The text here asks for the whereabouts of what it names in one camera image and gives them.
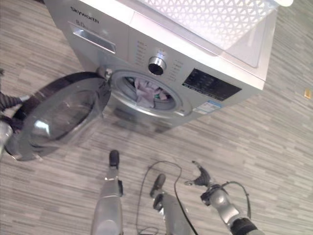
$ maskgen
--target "wire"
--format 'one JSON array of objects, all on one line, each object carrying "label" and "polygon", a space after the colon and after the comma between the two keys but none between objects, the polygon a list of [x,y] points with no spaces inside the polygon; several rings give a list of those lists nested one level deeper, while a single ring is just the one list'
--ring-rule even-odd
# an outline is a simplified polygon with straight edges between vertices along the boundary
[{"label": "wire", "polygon": [[245,187],[236,181],[227,181],[225,184],[222,184],[221,187],[224,188],[225,186],[230,185],[230,184],[239,185],[244,190],[245,195],[246,195],[247,216],[249,217],[249,219],[251,219],[251,204],[250,204],[249,194],[247,193]]},{"label": "wire", "polygon": [[180,202],[180,199],[179,199],[179,197],[178,197],[177,190],[176,190],[176,184],[177,184],[178,180],[179,180],[180,177],[181,177],[182,168],[181,168],[178,164],[172,163],[172,162],[169,162],[169,161],[158,161],[158,162],[152,164],[151,166],[148,167],[148,170],[146,171],[146,173],[145,173],[145,175],[144,175],[144,177],[143,177],[143,180],[142,180],[142,183],[141,183],[141,187],[140,187],[140,192],[139,192],[139,200],[138,200],[138,204],[137,204],[137,213],[136,213],[136,223],[135,223],[135,226],[136,226],[136,230],[137,230],[137,235],[140,235],[143,231],[148,230],[148,229],[154,229],[154,230],[155,230],[155,233],[154,233],[153,235],[157,235],[157,234],[158,234],[158,231],[159,231],[159,229],[156,228],[156,227],[146,227],[146,228],[141,229],[141,230],[138,229],[139,207],[140,207],[140,201],[141,201],[143,186],[144,186],[144,183],[145,183],[145,180],[146,180],[146,178],[147,178],[147,175],[148,175],[149,171],[150,171],[156,164],[159,164],[159,163],[171,164],[171,165],[174,165],[174,166],[176,166],[177,168],[179,168],[179,175],[178,175],[178,177],[176,178],[176,180],[175,180],[175,182],[174,182],[175,196],[176,196],[176,198],[177,198],[177,201],[178,201],[178,203],[179,203],[180,209],[181,209],[181,211],[182,211],[184,217],[186,218],[186,220],[187,220],[189,226],[191,227],[191,229],[192,229],[192,231],[195,233],[195,235],[198,235],[197,231],[195,230],[195,228],[193,227],[192,223],[190,222],[188,216],[187,216],[186,213],[185,213],[185,210],[184,210],[184,208],[183,208],[183,206],[182,206],[182,204],[181,204],[181,202]]}]

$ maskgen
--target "sticker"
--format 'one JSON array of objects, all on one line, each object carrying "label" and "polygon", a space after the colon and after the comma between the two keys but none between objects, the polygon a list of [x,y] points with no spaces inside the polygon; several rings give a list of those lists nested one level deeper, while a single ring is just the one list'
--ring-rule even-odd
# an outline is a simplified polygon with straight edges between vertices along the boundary
[{"label": "sticker", "polygon": [[198,108],[195,108],[194,111],[200,114],[208,114],[211,113],[217,109],[220,109],[222,106],[218,103],[215,103],[211,100],[204,103],[203,105],[200,105]]}]

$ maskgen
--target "button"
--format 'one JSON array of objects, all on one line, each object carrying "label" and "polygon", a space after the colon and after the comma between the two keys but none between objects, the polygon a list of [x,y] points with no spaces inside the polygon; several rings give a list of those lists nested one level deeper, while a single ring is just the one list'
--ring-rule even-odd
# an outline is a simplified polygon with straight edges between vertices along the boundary
[{"label": "button", "polygon": [[166,64],[161,58],[151,57],[149,59],[148,69],[154,75],[160,76],[164,73],[164,70],[166,69]]}]

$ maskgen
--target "clothes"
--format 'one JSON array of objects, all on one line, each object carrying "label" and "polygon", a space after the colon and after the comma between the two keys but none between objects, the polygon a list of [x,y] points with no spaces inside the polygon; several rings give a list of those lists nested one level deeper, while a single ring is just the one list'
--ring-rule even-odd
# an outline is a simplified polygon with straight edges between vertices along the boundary
[{"label": "clothes", "polygon": [[167,93],[152,82],[136,78],[134,81],[137,95],[137,105],[144,108],[154,108],[155,99],[166,100]]}]

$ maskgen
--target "wood-grain floor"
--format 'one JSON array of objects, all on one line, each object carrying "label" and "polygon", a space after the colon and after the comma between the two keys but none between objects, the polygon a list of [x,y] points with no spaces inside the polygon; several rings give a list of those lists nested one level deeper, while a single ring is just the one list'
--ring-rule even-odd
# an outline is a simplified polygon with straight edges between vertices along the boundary
[{"label": "wood-grain floor", "polygon": [[[81,71],[77,58],[55,27],[44,5],[32,0],[0,1],[1,89],[10,95],[35,92],[56,78]],[[183,167],[178,193],[201,235],[225,235],[217,213],[200,201],[201,188],[183,185],[205,166],[221,183],[246,186],[252,219],[267,235],[313,234],[313,2],[294,1],[280,8],[267,83],[245,102],[165,133],[134,132],[107,117],[84,144],[63,148],[43,161],[0,164],[1,235],[86,235],[108,167],[108,153],[121,153],[120,178],[125,234],[135,235],[135,208],[142,177],[149,165],[169,160]],[[160,165],[173,192],[178,170]],[[148,175],[139,227],[157,226],[148,192],[159,171]],[[246,201],[229,187],[243,210]]]}]

